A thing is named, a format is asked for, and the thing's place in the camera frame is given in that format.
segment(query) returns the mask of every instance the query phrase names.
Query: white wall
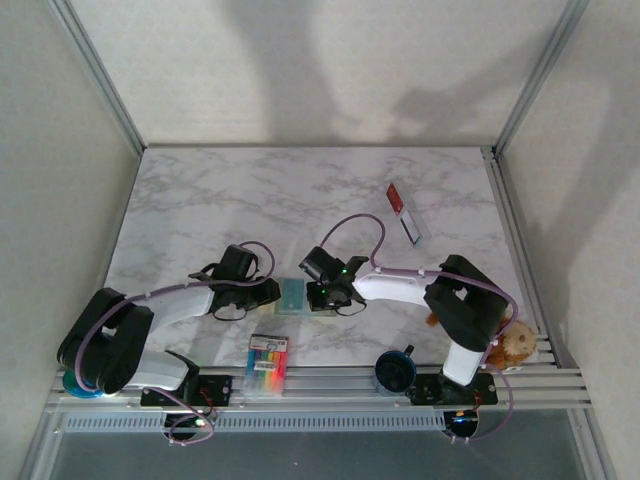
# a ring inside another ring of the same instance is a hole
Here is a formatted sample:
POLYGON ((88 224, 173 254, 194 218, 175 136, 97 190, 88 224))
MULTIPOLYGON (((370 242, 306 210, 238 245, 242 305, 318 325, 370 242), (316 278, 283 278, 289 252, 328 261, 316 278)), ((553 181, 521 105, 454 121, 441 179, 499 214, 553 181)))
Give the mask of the white wall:
POLYGON ((0 15, 0 476, 18 475, 136 156, 41 0, 0 15))
POLYGON ((73 0, 147 142, 495 141, 566 0, 73 0))
POLYGON ((506 164, 543 304, 618 475, 640 478, 640 3, 592 0, 506 164))

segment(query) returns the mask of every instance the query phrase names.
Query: white marble tabletop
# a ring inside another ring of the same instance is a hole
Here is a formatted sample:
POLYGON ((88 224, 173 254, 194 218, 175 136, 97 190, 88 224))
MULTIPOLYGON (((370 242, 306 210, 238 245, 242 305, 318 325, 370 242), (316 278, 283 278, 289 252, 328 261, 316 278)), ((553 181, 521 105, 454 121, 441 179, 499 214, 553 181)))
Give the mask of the white marble tabletop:
MULTIPOLYGON (((305 278, 300 260, 337 221, 358 212, 378 215, 387 227, 380 264, 437 268, 461 254, 523 306, 479 148, 149 148, 106 284, 133 294, 180 282, 218 261, 227 245, 252 239, 273 250, 276 276, 305 278), (385 196, 394 178, 432 234, 416 248, 385 196)), ((344 261, 368 255, 378 228, 354 220, 326 248, 344 261)), ((266 268, 268 258, 256 253, 266 268)), ((449 341, 441 327, 425 324, 428 313, 392 301, 370 302, 353 317, 259 309, 233 323, 186 319, 155 332, 147 347, 170 348, 201 366, 243 366, 249 336, 267 333, 290 337, 289 365, 372 365, 409 343, 417 363, 440 364, 449 341)))

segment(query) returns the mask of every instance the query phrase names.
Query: gray floor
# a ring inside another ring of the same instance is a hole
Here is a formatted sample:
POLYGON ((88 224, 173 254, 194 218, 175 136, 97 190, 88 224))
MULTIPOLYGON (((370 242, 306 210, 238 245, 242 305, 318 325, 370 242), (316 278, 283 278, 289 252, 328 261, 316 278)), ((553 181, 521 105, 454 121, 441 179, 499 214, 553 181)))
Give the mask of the gray floor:
MULTIPOLYGON (((504 412, 484 413, 490 428, 504 412)), ((440 432, 219 434, 169 447, 159 434, 67 434, 54 479, 582 479, 564 411, 516 412, 500 434, 452 446, 440 432)))

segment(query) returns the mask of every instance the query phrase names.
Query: dark blue cup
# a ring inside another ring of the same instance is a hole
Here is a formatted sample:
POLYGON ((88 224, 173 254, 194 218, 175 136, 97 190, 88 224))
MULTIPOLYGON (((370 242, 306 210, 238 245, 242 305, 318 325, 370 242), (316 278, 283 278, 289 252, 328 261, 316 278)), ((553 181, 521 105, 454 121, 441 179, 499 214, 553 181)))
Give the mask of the dark blue cup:
POLYGON ((413 345, 404 352, 391 350, 378 358, 375 366, 373 384, 381 395, 403 395, 416 379, 416 365, 411 360, 413 345))

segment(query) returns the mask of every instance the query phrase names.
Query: teddy bear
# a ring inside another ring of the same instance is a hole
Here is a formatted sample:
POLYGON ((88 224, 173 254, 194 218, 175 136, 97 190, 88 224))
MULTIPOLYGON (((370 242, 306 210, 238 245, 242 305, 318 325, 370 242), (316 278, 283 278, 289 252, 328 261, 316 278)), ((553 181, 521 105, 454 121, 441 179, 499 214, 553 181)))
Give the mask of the teddy bear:
MULTIPOLYGON (((509 322, 508 317, 503 317, 498 330, 509 322)), ((435 327, 440 323, 438 317, 431 312, 427 317, 427 325, 435 327)), ((536 335, 526 323, 516 320, 509 330, 498 338, 498 345, 491 347, 487 363, 505 370, 519 366, 536 351, 536 335)))

